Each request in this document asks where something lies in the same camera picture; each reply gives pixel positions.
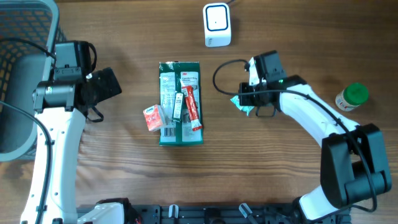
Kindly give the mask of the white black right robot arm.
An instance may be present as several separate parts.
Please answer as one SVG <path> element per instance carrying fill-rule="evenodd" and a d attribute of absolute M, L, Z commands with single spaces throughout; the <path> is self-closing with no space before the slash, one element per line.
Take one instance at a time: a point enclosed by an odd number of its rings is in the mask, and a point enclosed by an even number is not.
<path fill-rule="evenodd" d="M 243 82 L 238 90 L 243 106 L 268 106 L 290 116 L 321 147 L 320 185 L 299 197 L 293 217 L 305 223 L 336 215 L 359 202 L 372 200 L 392 188 L 384 137 L 374 124 L 360 125 L 321 100 L 298 75 L 255 85 Z"/>

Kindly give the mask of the green 3M gloves package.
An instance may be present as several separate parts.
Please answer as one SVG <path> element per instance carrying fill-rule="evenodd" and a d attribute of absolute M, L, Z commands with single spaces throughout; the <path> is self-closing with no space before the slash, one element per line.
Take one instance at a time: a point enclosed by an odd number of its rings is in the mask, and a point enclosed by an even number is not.
<path fill-rule="evenodd" d="M 192 129 L 188 108 L 182 104 L 181 120 L 172 119 L 175 97 L 183 93 L 183 86 L 193 88 L 199 121 L 203 121 L 201 110 L 201 73 L 199 62 L 160 62 L 159 88 L 160 106 L 163 109 L 167 125 L 160 129 L 161 146 L 193 146 L 203 144 L 203 130 Z"/>

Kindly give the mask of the mint green wipes pack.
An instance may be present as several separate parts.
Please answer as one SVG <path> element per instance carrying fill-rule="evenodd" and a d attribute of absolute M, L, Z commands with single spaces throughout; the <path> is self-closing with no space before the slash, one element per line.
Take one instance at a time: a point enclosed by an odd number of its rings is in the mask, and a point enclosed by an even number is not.
<path fill-rule="evenodd" d="M 242 106 L 240 104 L 239 96 L 234 96 L 230 99 L 230 101 L 242 112 L 246 113 L 246 116 L 249 116 L 250 112 L 254 109 L 253 106 Z"/>

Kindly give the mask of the black white small box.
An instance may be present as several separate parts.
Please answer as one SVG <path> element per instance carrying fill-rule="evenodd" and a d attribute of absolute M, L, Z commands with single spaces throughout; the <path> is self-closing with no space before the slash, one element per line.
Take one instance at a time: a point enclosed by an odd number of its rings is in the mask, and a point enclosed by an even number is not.
<path fill-rule="evenodd" d="M 172 119 L 174 121 L 181 121 L 182 119 L 182 107 L 184 102 L 184 94 L 177 92 L 175 94 L 174 109 L 172 113 Z"/>

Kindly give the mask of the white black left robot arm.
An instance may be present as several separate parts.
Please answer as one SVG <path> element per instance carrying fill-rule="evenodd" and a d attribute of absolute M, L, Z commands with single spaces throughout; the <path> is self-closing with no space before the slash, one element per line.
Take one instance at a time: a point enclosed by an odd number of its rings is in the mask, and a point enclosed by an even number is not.
<path fill-rule="evenodd" d="M 111 68 L 75 80 L 42 81 L 35 91 L 39 121 L 29 198 L 21 223 L 76 223 L 75 180 L 88 109 L 122 92 Z"/>

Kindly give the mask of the orange Kleenex tissue pack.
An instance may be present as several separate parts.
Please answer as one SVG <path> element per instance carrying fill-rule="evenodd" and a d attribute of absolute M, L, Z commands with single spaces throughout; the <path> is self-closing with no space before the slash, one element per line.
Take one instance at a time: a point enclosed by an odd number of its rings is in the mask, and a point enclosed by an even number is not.
<path fill-rule="evenodd" d="M 143 111 L 149 131 L 157 131 L 167 125 L 163 109 L 160 105 L 153 105 Z"/>

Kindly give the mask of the red stick sachet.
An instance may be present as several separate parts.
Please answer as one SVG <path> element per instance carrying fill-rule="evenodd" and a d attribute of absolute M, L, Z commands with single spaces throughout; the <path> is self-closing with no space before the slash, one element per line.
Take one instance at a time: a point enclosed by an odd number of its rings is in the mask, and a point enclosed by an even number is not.
<path fill-rule="evenodd" d="M 188 109 L 192 130 L 198 131 L 202 129 L 203 126 L 200 122 L 198 108 L 193 94 L 193 87 L 191 85 L 183 86 L 182 91 L 185 97 L 185 102 Z"/>

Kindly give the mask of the green lid white jar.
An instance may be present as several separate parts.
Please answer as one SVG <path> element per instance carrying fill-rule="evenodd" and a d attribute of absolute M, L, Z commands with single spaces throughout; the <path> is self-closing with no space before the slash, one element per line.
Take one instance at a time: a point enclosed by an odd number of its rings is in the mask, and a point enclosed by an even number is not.
<path fill-rule="evenodd" d="M 337 94 L 335 104 L 342 111 L 352 111 L 368 99 L 368 89 L 361 83 L 352 83 Z"/>

